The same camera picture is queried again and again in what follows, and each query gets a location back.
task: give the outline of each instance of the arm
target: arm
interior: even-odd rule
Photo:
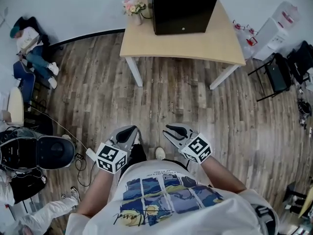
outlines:
[[[7,172],[0,170],[0,182],[8,185],[12,181],[11,176],[7,175]]]
[[[37,41],[39,39],[39,35],[37,37],[35,37],[28,45],[27,47],[25,47],[24,49],[21,49],[21,52],[23,55],[26,54],[26,50],[28,50],[29,48],[31,48],[33,45],[37,44]]]
[[[100,212],[107,205],[112,181],[113,174],[99,170],[84,199],[79,204],[77,213],[93,217]]]
[[[208,157],[201,166],[215,188],[233,193],[246,190],[245,185],[212,156]]]

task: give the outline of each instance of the hand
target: hand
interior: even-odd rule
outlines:
[[[11,113],[9,113],[8,111],[2,111],[2,116],[3,116],[3,121],[4,122],[7,122],[7,123],[10,123],[12,122],[12,119],[11,119]]]
[[[31,231],[31,229],[27,225],[24,226],[23,233],[25,235],[34,235],[33,232]]]
[[[22,53],[19,53],[19,60],[21,61],[23,59]]]

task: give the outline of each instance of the white sneaker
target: white sneaker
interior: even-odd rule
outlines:
[[[49,64],[48,69],[51,70],[55,76],[59,74],[59,68],[56,63]]]
[[[79,192],[74,186],[70,188],[70,194],[72,197],[76,198],[78,203],[80,203]]]
[[[48,82],[53,89],[57,88],[58,83],[53,76],[48,79]]]
[[[158,147],[156,149],[156,159],[158,159],[158,160],[165,159],[165,151],[163,150],[162,147]]]

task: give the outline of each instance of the seated person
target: seated person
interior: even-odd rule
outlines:
[[[50,75],[48,69],[51,70],[55,76],[57,76],[59,68],[56,63],[51,64],[41,57],[43,52],[43,43],[39,41],[39,33],[32,27],[20,30],[18,26],[14,26],[11,29],[10,37],[17,40],[18,55],[20,60],[22,60],[22,57],[25,56],[26,60],[33,64],[34,69],[42,75],[45,80],[48,80],[52,88],[55,89],[57,87],[57,81]]]

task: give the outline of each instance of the person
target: person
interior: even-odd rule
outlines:
[[[212,156],[201,166],[215,188],[197,182],[180,162],[164,158],[159,147],[156,160],[147,161],[135,142],[109,203],[113,175],[99,170],[77,213],[69,216],[66,235],[278,233],[270,204]]]
[[[33,64],[34,69],[55,89],[57,81],[48,70],[51,70],[57,76],[59,68],[56,63],[49,63],[42,58],[43,43],[40,40],[39,33],[32,27],[20,30],[18,26],[14,26],[11,29],[10,37],[17,40],[19,59],[22,60],[25,56],[26,60]]]
[[[80,202],[79,192],[70,188],[71,197],[62,194],[60,201],[49,202],[39,211],[18,218],[4,229],[4,235],[43,235],[54,218],[68,214]]]
[[[0,170],[0,202],[11,206],[36,195],[47,184],[47,177],[39,169],[15,177],[7,174]]]

